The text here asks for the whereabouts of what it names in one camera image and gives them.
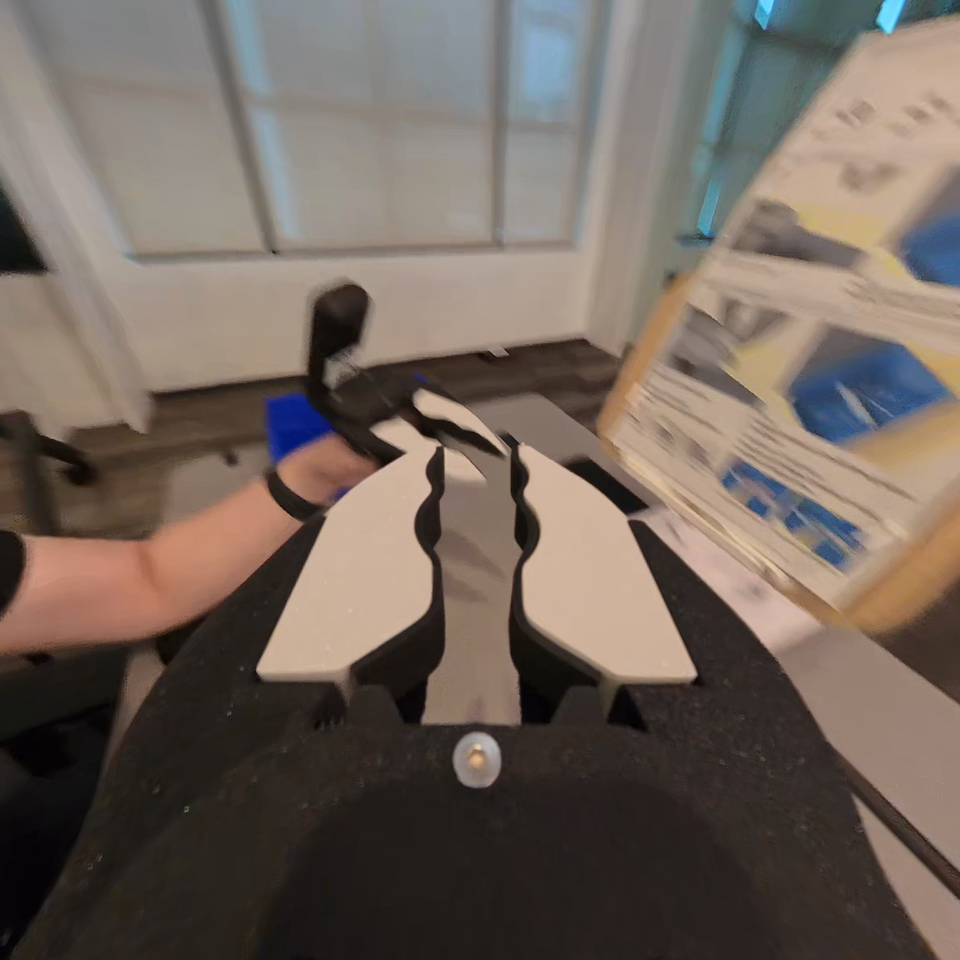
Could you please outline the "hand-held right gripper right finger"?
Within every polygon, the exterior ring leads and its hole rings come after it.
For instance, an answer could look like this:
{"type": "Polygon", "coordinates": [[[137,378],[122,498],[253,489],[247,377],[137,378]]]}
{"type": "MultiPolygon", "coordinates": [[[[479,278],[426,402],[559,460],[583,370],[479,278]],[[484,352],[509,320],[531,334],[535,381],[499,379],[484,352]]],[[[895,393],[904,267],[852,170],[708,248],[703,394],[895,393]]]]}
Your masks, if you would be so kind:
{"type": "Polygon", "coordinates": [[[510,450],[514,540],[510,657],[523,711],[550,717],[575,688],[608,713],[630,687],[689,687],[698,671],[624,505],[639,499],[528,443],[510,450]]]}

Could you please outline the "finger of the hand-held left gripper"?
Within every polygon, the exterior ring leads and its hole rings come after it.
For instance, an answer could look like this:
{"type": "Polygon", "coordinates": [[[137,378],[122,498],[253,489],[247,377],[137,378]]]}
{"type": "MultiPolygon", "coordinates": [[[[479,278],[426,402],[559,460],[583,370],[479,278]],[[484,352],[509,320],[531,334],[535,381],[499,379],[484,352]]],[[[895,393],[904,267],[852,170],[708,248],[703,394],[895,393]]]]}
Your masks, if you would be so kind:
{"type": "Polygon", "coordinates": [[[439,438],[427,437],[404,418],[392,418],[372,427],[373,434],[404,453],[442,448],[445,479],[451,482],[486,482],[486,477],[466,454],[454,450],[451,440],[458,440],[482,452],[490,452],[492,431],[483,423],[458,423],[448,419],[429,419],[427,426],[438,429],[439,438]]]}
{"type": "Polygon", "coordinates": [[[504,454],[505,442],[468,407],[437,391],[414,391],[412,423],[423,435],[465,445],[484,454],[504,454]]]}

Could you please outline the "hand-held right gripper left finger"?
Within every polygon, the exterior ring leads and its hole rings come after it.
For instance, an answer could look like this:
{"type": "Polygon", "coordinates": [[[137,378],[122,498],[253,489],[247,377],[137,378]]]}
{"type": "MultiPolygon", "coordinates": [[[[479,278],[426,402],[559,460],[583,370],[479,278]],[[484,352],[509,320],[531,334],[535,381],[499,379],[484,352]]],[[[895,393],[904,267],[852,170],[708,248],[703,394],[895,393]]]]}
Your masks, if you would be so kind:
{"type": "Polygon", "coordinates": [[[420,723],[445,653],[437,545],[445,452],[425,446],[371,474],[326,512],[256,666],[264,683],[329,684],[349,701],[388,691],[420,723]]]}

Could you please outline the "blue plastic bin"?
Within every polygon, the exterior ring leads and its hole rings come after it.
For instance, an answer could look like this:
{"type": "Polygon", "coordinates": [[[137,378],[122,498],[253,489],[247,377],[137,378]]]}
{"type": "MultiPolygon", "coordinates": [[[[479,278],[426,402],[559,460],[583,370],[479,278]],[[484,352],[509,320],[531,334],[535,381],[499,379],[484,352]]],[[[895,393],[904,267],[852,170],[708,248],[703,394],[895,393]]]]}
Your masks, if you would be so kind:
{"type": "MultiPolygon", "coordinates": [[[[266,402],[267,441],[272,465],[276,468],[288,454],[333,433],[330,425],[309,405],[305,390],[290,392],[266,402]]],[[[400,459],[411,456],[406,453],[400,459]]],[[[379,469],[394,462],[376,462],[379,469]]]]}

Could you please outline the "person's left forearm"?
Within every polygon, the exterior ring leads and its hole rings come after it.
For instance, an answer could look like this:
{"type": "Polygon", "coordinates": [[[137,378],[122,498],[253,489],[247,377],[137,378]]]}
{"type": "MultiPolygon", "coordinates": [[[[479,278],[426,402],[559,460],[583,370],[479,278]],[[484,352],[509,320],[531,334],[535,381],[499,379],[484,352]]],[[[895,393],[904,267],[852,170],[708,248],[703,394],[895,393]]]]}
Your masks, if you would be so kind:
{"type": "Polygon", "coordinates": [[[215,608],[301,528],[254,482],[137,540],[20,535],[2,656],[146,640],[215,608]]]}

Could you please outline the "person's left hand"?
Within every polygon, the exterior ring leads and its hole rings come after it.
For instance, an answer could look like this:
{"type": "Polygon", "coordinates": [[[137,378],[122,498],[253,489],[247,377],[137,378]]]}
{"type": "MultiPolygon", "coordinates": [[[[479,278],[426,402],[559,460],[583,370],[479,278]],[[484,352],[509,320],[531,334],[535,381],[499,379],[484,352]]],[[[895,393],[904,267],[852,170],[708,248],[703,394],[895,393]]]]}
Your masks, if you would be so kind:
{"type": "Polygon", "coordinates": [[[294,450],[275,467],[286,489],[313,506],[341,498],[378,470],[374,460],[333,433],[294,450]]]}

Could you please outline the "black smartwatch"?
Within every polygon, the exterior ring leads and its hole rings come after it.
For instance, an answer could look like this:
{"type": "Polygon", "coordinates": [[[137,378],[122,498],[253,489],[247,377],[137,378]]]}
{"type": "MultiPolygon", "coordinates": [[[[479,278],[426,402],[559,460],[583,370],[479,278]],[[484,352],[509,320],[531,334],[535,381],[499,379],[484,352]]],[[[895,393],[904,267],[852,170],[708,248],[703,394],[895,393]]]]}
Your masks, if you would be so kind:
{"type": "Polygon", "coordinates": [[[271,467],[265,470],[262,478],[270,499],[292,520],[305,523],[323,513],[322,504],[310,502],[295,493],[282,480],[276,468],[271,467]]]}

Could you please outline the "window with white blinds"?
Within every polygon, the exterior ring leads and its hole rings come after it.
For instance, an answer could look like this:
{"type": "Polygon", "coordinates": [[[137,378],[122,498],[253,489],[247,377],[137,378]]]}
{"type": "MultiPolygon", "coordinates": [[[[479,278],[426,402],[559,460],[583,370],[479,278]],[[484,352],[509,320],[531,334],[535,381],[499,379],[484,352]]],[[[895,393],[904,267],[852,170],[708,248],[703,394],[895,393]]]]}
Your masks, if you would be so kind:
{"type": "Polygon", "coordinates": [[[11,2],[130,259],[562,246],[606,2],[11,2]]]}

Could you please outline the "large black screen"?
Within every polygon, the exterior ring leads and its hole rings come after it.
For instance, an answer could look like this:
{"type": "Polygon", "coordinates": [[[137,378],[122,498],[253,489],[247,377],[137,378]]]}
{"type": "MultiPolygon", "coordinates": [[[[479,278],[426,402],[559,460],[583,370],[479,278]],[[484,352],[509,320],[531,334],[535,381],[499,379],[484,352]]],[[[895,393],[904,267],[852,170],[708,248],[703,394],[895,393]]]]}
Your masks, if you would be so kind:
{"type": "Polygon", "coordinates": [[[1,187],[1,275],[41,276],[49,269],[27,226],[1,187]]]}

